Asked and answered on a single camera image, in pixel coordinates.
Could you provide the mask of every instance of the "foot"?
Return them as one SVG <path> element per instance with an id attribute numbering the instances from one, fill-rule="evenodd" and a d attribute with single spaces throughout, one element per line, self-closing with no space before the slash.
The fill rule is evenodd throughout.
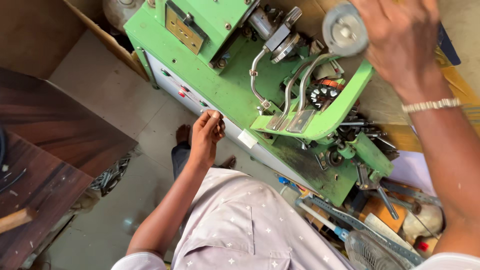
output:
<path id="1" fill-rule="evenodd" d="M 232 170 L 237 164 L 237 158 L 235 156 L 229 157 L 225 162 L 222 163 L 221 167 L 225 169 Z"/>
<path id="2" fill-rule="evenodd" d="M 181 125 L 177 129 L 177 134 L 175 135 L 177 139 L 177 144 L 188 141 L 188 138 L 190 136 L 190 125 Z"/>

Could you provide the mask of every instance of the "tiled floor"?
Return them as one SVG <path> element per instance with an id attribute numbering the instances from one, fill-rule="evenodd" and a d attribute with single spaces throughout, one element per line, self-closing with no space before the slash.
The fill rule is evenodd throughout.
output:
<path id="1" fill-rule="evenodd" d="M 80 215 L 48 251 L 53 270 L 105 270 L 124 256 L 135 226 L 173 184 L 170 151 L 175 131 L 196 116 L 113 56 L 87 31 L 50 81 L 91 111 L 139 142 L 122 181 L 87 214 Z M 282 188 L 274 173 L 252 161 L 229 139 L 219 142 L 216 163 L 237 157 L 236 169 Z M 175 244 L 167 253 L 171 259 Z"/>

